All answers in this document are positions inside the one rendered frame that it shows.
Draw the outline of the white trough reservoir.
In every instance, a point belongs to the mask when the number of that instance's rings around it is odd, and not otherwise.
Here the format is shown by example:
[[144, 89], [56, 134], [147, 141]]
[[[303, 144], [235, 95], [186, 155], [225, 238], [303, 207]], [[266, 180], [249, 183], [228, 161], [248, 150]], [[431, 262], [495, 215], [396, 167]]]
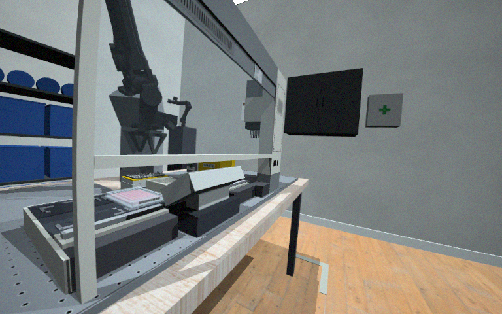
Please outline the white trough reservoir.
[[169, 182], [171, 183], [177, 179], [178, 178], [174, 178], [174, 177], [162, 177], [162, 178], [157, 178], [157, 179], [148, 179], [148, 180], [146, 180], [146, 189], [161, 193], [161, 190], [160, 190], [161, 188], [163, 188], [164, 186], [167, 186], [167, 184], [169, 184]]

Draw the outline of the yellow waste bin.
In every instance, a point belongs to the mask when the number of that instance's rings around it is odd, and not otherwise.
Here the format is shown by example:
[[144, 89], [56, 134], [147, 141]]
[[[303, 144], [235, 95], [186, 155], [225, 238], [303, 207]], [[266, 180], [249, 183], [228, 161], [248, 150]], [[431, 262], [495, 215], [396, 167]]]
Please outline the yellow waste bin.
[[199, 162], [198, 171], [208, 170], [208, 169], [218, 169], [223, 167], [233, 167], [233, 166], [235, 166], [235, 160], [219, 161], [219, 162]]

